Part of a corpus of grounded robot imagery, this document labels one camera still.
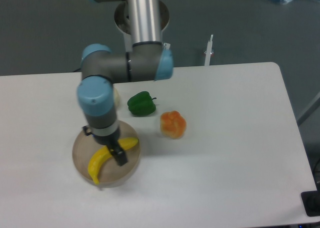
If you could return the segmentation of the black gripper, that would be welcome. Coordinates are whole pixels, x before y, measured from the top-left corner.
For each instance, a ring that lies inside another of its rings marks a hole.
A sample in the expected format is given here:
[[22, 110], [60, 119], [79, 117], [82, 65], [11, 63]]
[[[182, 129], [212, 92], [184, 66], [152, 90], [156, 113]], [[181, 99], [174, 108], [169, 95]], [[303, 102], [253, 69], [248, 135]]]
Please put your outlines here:
[[119, 126], [112, 129], [111, 132], [106, 132], [105, 129], [90, 128], [89, 125], [83, 126], [82, 130], [86, 136], [92, 136], [97, 143], [106, 145], [118, 166], [123, 166], [128, 162], [126, 152], [118, 142], [121, 134]]

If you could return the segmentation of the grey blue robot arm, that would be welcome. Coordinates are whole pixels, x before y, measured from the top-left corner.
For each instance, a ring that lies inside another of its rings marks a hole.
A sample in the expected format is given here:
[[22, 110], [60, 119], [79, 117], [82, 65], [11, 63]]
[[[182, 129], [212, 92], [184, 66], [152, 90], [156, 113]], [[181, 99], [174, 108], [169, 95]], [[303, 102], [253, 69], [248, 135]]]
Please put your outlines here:
[[173, 56], [162, 42], [159, 0], [124, 1], [128, 10], [132, 50], [113, 54], [102, 44], [87, 46], [80, 63], [81, 82], [77, 99], [95, 141], [107, 146], [119, 166], [127, 163], [120, 147], [120, 123], [114, 102], [114, 84], [169, 79], [173, 75]]

